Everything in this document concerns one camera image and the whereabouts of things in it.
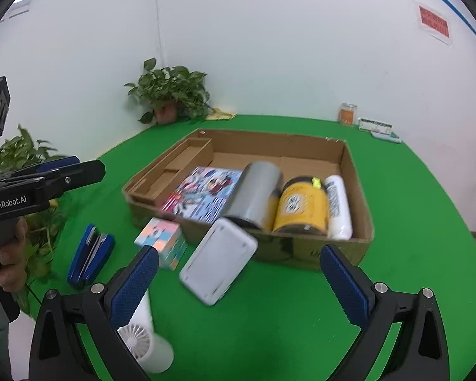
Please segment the person's left hand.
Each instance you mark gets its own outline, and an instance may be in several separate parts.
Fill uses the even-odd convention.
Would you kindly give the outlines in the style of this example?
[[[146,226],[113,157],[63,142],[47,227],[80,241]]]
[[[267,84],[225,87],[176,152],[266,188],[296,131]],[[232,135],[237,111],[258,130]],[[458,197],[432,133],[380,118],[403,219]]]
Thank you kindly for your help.
[[[20,217],[12,240],[0,249],[0,286],[9,293],[18,292],[26,282],[26,235],[28,225]]]

